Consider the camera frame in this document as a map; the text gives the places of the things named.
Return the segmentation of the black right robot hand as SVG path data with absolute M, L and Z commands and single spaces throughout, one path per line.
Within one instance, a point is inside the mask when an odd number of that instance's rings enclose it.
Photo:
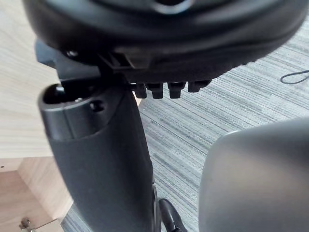
M 95 232 L 183 232 L 158 198 L 136 98 L 194 93 L 288 41 L 306 0 L 25 0 L 38 62 L 59 84 L 38 97 L 64 182 Z M 309 229 L 309 120 L 229 133 L 211 147 L 202 232 Z

